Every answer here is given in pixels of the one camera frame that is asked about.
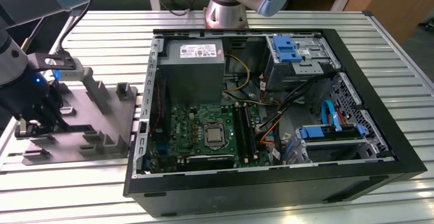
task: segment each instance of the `blue latch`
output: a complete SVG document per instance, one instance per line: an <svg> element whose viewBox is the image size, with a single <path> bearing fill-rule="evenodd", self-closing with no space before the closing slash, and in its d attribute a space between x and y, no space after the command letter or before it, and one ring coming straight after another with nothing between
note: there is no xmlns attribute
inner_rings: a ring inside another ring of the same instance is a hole
<svg viewBox="0 0 434 224"><path fill-rule="evenodd" d="M290 36L273 36L273 41L281 62L301 62L303 60Z"/></svg>
<svg viewBox="0 0 434 224"><path fill-rule="evenodd" d="M366 136L366 130L365 130L365 127L362 125L358 125L358 130L359 130L361 136L365 137Z"/></svg>
<svg viewBox="0 0 434 224"><path fill-rule="evenodd" d="M325 137L321 126L307 126L299 129L301 138L322 138Z"/></svg>

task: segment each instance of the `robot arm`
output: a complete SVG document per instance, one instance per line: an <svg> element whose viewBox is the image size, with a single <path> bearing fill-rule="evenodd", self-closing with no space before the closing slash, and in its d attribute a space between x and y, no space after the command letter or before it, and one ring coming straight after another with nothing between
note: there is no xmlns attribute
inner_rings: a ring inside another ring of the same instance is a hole
<svg viewBox="0 0 434 224"><path fill-rule="evenodd" d="M18 120L27 122L22 134L38 136L68 124L60 117L63 100L59 83L48 82L40 71L74 70L68 54L26 55L6 29L31 22L87 3L90 0L0 0L0 106ZM46 64L46 59L62 60L62 65Z"/></svg>
<svg viewBox="0 0 434 224"><path fill-rule="evenodd" d="M211 28L245 28L246 7L270 17L281 10L286 0L211 0L206 10L206 23Z"/></svg>

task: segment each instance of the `orange wire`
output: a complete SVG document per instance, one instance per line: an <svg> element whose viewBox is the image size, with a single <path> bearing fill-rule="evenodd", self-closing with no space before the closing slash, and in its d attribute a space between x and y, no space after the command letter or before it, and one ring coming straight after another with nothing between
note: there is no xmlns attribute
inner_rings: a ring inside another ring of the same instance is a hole
<svg viewBox="0 0 434 224"><path fill-rule="evenodd" d="M347 121L347 119L345 118L345 116L342 115L342 113L341 113L339 110L337 110L337 113L338 113L338 116L339 116L339 118L341 118L341 120L342 120L341 124L347 123L349 121Z"/></svg>
<svg viewBox="0 0 434 224"><path fill-rule="evenodd" d="M270 101L266 101L265 100L265 94L266 94L266 92L265 91L262 91L261 92L261 101L262 102L265 102L265 103L267 103L267 102L270 102ZM278 101L271 101L274 104L277 104L277 105L281 105L281 102L278 102Z"/></svg>
<svg viewBox="0 0 434 224"><path fill-rule="evenodd" d="M274 143L271 143L271 142L269 142L269 141L265 141L265 139L266 139L269 133L271 132L271 130L273 130L273 129L275 128L275 126L279 124L279 121L281 121L281 120L282 120L282 117L279 118L279 120L277 120L277 122L275 122L275 123L273 124L273 126L269 128L269 131L266 132L263 138L261 139L261 144L265 144L266 142L270 143L270 144L274 144Z"/></svg>

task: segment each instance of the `aluminum workbench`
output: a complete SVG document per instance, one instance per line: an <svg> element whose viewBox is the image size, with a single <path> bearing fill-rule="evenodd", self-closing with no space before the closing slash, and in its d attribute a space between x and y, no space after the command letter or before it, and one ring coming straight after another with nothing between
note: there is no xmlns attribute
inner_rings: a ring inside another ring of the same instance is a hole
<svg viewBox="0 0 434 224"><path fill-rule="evenodd" d="M0 138L0 223L385 223L434 219L434 85L377 19L361 12L281 12L273 18L250 12L247 17L253 28L337 29L429 171L351 202L154 219L122 195L127 159L24 166L20 154L28 143L15 141L10 123ZM83 65L92 66L95 79L107 86L126 81L143 91L152 29L202 27L201 12L186 17L167 12L90 12L64 48ZM80 83L68 85L83 88Z"/></svg>

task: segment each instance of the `screw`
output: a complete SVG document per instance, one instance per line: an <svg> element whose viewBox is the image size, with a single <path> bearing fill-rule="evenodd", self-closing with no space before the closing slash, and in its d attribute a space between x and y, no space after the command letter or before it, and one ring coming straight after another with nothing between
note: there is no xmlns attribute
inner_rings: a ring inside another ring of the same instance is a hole
<svg viewBox="0 0 434 224"><path fill-rule="evenodd" d="M253 99L253 100L257 100L257 95L254 93L249 93L249 97Z"/></svg>

